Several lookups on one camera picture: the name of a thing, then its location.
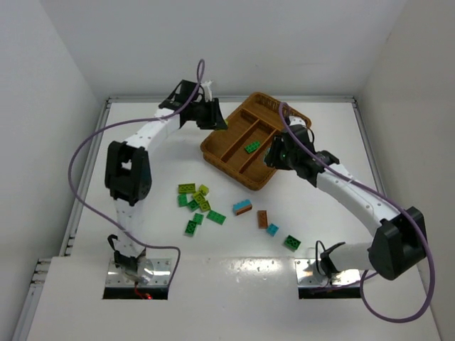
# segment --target gray wall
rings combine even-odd
[[[444,340],[455,335],[454,33],[455,1],[409,0],[360,96],[387,193],[425,215]],[[428,283],[427,264],[420,269]]]
[[[0,340],[10,340],[37,258],[58,253],[68,161],[100,106],[38,0],[2,2],[0,50]]]
[[[98,98],[168,94],[199,58],[217,94],[360,89],[406,0],[41,0]]]

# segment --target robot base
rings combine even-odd
[[[171,277],[171,259],[146,259],[137,291],[148,293],[152,300],[168,299],[168,282]],[[141,299],[134,292],[134,279],[115,266],[114,260],[107,269],[103,299]]]
[[[352,284],[360,280],[359,270],[342,271],[329,280],[318,273],[315,259],[296,259],[295,265],[300,299],[360,298],[359,284]]]

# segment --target robotic arm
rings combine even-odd
[[[159,105],[154,115],[156,121],[145,124],[123,142],[113,141],[109,145],[105,186],[114,200],[118,223],[134,236],[140,236],[144,228],[144,199],[152,184],[149,157],[156,147],[187,121],[195,121],[200,129],[228,128],[221,115],[219,100],[211,99],[210,91],[209,100],[197,93],[180,114],[169,117],[190,98],[196,86],[197,83],[182,80]],[[144,247],[123,232],[118,236],[111,234],[108,241],[114,250],[115,264],[137,281],[140,278],[139,263],[145,255]]]
[[[353,178],[334,155],[328,151],[315,152],[303,119],[288,117],[287,123],[298,140],[324,163],[347,178]],[[339,201],[373,236],[371,243],[340,242],[325,250],[321,254],[320,266],[327,277],[331,278],[332,275],[348,269],[374,269],[382,277],[394,280],[425,258],[425,251],[416,232],[393,206],[326,171],[295,144],[287,131],[284,130],[274,137],[264,162],[276,169],[296,171],[300,178]],[[407,212],[426,236],[422,213],[414,207]]]

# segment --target white table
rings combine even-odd
[[[239,104],[222,103],[223,115]],[[355,177],[374,185],[352,103],[291,105],[311,118],[317,149],[329,150]],[[113,103],[107,123],[150,117],[156,108],[157,103]],[[107,146],[139,127],[123,126],[102,137],[87,201],[111,217],[114,205],[104,187]],[[52,260],[28,340],[439,340],[430,311],[416,322],[393,325],[369,314],[360,299],[299,300],[294,257],[311,256],[317,239],[332,245],[371,236],[295,172],[277,172],[258,192],[227,177],[203,160],[199,146],[208,134],[188,123],[151,157],[150,228],[138,237],[182,250],[168,300],[102,300],[112,257],[106,237],[116,228],[84,209],[71,256]],[[225,224],[205,219],[193,238],[184,236],[193,213],[177,207],[179,183],[207,185],[210,204],[227,216]],[[244,199],[252,201],[253,211],[235,217],[232,204]],[[257,228],[256,210],[267,210],[269,222],[280,227],[275,237]],[[302,241],[295,253],[282,245],[288,234]],[[153,256],[175,258],[175,252]],[[394,282],[371,280],[366,293],[377,310],[397,318],[424,300],[415,267]]]

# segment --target wooden tray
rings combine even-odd
[[[204,159],[242,183],[250,190],[260,190],[277,170],[264,164],[264,154],[273,136],[284,127],[278,115],[279,101],[261,92],[251,94],[228,118],[226,131],[212,132],[200,145]],[[291,115],[308,117],[291,109]],[[248,154],[245,147],[259,141],[261,146]]]

